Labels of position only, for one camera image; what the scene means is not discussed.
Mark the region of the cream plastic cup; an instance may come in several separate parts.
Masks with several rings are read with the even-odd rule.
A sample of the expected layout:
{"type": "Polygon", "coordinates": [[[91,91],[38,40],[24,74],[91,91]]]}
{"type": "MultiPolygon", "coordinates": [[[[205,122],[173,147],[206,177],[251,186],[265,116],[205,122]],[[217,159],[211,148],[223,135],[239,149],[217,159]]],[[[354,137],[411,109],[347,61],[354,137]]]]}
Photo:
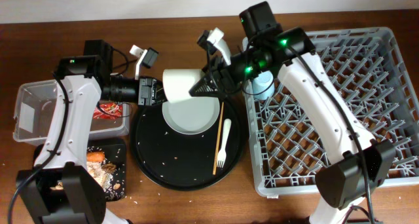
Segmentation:
{"type": "Polygon", "coordinates": [[[162,75],[163,89],[170,103],[192,98],[189,90],[204,76],[201,69],[165,69],[162,75]]]}

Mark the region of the light grey plate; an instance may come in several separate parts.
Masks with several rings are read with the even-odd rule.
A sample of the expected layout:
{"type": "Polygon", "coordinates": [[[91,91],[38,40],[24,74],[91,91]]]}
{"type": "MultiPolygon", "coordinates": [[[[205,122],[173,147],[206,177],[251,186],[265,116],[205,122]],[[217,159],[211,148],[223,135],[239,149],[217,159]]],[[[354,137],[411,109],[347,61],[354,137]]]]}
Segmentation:
{"type": "Polygon", "coordinates": [[[165,102],[162,115],[168,126],[184,135],[195,135],[210,129],[220,113],[218,98],[197,97],[177,103],[165,102]]]}

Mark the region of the blue plastic cup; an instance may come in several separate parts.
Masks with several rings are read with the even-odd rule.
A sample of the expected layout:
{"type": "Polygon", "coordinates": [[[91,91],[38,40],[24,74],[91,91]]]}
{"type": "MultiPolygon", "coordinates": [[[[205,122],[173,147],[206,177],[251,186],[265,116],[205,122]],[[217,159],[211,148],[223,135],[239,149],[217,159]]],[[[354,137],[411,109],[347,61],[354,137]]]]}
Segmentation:
{"type": "Polygon", "coordinates": [[[267,100],[274,94],[274,77],[270,71],[260,73],[258,77],[252,80],[251,84],[256,100],[267,100]]]}

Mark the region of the red snack wrapper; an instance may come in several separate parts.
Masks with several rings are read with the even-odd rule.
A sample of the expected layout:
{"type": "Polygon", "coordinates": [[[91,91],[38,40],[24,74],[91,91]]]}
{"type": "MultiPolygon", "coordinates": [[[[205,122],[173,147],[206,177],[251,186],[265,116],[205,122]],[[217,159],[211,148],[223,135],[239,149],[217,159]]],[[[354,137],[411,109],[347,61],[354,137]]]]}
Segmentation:
{"type": "Polygon", "coordinates": [[[93,119],[118,119],[123,117],[123,106],[116,103],[100,103],[94,110],[93,119]]]}

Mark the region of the wooden chopstick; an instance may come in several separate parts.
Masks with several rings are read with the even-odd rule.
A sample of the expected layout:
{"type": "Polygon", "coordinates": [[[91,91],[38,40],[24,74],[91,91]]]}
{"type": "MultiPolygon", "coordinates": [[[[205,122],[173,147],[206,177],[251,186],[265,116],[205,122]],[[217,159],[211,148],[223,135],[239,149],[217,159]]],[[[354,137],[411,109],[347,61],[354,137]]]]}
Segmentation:
{"type": "Polygon", "coordinates": [[[222,130],[222,124],[223,124],[223,111],[224,111],[224,102],[221,103],[221,109],[219,114],[219,123],[217,128],[217,139],[216,139],[216,145],[215,145],[215,156],[213,161],[213,170],[212,175],[216,175],[216,169],[217,169],[217,161],[218,161],[218,152],[219,152],[219,144],[221,139],[221,130],[222,130]]]}

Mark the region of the white plastic fork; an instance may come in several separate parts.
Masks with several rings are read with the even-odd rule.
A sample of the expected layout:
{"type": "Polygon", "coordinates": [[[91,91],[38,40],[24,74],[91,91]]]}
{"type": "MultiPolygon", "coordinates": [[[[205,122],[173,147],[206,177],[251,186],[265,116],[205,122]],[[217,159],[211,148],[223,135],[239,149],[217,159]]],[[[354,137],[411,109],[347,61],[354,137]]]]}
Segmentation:
{"type": "Polygon", "coordinates": [[[217,167],[218,168],[223,168],[226,161],[226,157],[227,157],[226,146],[227,146],[228,136],[230,134],[231,124],[232,124],[232,121],[230,119],[224,120],[223,131],[222,131],[222,136],[221,136],[221,148],[217,154],[217,167]]]}

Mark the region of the orange carrot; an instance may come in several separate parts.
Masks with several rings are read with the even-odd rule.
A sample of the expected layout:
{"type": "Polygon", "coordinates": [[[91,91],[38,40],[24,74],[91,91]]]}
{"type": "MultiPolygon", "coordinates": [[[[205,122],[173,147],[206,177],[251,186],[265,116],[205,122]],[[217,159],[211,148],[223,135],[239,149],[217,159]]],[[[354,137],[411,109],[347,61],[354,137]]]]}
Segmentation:
{"type": "Polygon", "coordinates": [[[105,153],[102,151],[89,152],[86,154],[88,162],[103,162],[105,160],[105,153]]]}

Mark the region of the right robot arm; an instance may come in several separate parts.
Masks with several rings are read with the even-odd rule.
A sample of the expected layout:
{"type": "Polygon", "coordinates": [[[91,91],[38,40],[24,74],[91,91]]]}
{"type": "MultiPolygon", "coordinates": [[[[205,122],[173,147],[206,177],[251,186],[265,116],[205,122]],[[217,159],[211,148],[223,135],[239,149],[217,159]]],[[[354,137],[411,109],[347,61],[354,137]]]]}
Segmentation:
{"type": "Polygon", "coordinates": [[[271,72],[292,93],[316,129],[330,166],[315,176],[321,199],[310,223],[345,223],[387,177],[395,157],[388,140],[377,141],[350,111],[326,74],[316,48],[302,28],[283,30],[267,2],[239,15],[248,40],[231,54],[219,29],[204,31],[204,76],[191,96],[226,98],[244,83],[271,72]]]}

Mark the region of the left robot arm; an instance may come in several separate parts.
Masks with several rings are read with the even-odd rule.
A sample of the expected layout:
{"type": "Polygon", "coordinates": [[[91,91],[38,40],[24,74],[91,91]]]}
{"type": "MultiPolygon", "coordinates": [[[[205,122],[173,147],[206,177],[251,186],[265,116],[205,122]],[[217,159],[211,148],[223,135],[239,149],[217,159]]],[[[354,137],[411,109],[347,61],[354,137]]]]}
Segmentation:
{"type": "Polygon", "coordinates": [[[81,56],[62,58],[53,76],[57,98],[48,136],[30,170],[20,170],[7,221],[21,198],[34,223],[126,223],[107,209],[103,188],[88,173],[87,145],[102,100],[154,106],[166,101],[162,81],[113,73],[117,50],[98,39],[81,56]]]}

